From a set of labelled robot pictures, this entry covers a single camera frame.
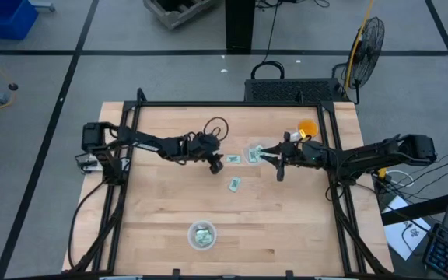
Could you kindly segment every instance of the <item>electric fan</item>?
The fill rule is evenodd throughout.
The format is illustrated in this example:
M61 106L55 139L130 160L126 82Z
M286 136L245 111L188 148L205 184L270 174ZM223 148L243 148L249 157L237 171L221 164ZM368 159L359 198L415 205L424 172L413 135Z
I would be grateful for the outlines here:
M383 22L377 17L368 19L360 37L359 32L355 37L348 61L337 64L332 69L331 77L334 78L337 68L345 68L345 71L341 74L344 85L341 85L340 88L345 97L347 88L355 89L357 100L354 104L359 104L359 88L366 84L378 62L384 35L385 26Z

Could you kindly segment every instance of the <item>dollar bill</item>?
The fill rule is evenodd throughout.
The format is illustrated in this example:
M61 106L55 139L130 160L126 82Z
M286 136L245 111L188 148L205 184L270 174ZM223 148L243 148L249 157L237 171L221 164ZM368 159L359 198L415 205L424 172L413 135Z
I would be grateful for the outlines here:
M194 237L196 243L205 246L210 244L213 241L212 233L209 229L197 229L196 236Z
M248 150L248 161L249 162L256 163L256 162L258 162L258 158L259 158L259 155L258 155L256 149L249 149Z
M231 183L229 184L228 188L232 191L232 192L236 192L238 191L238 187L241 183L241 179L238 177L233 177L233 179L231 180Z
M226 162L228 163L241 163L241 156L238 155L227 155Z
M262 150L264 149L264 147L262 147L262 145L257 145L257 147L255 147L255 149L257 150L257 153L259 155L261 155L262 154Z

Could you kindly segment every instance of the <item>gray box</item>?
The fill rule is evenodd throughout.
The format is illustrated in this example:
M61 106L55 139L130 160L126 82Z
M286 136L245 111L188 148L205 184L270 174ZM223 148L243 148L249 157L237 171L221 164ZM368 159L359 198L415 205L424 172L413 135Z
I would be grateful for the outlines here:
M193 4L191 7L187 7L186 5L178 5L178 11L166 11L158 3L158 0L143 0L145 7L150 12L155 14L155 16L170 30L189 20L199 12L208 9L210 6L219 1L220 0L190 0Z

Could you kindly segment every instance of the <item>white cable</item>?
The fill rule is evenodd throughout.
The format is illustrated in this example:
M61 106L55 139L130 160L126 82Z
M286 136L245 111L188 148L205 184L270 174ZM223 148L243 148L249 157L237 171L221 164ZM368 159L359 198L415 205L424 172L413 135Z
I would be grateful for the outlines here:
M401 186L401 187L412 187L412 186L414 185L414 179L411 177L411 175L405 173L404 171L400 171L400 170L388 170L388 171L387 171L387 174L390 174L390 173L400 173L400 174L402 174L402 175L405 175L409 180L411 180L411 183L410 183L410 184L401 184L401 183L399 183L399 182L402 181L403 179L400 180L399 182L397 182L397 181L395 181L395 180L391 180L392 184L397 185L397 186Z

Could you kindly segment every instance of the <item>clear plastic bowl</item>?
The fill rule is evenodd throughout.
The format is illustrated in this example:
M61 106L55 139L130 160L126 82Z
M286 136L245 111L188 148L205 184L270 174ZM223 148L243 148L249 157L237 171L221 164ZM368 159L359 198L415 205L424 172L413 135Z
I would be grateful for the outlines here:
M212 241L209 244L199 244L196 242L196 232L199 229L208 229L212 235ZM187 231L187 241L195 250L208 250L214 246L215 241L217 240L217 229L215 229L214 225L212 225L209 221L197 221L194 222L190 229Z

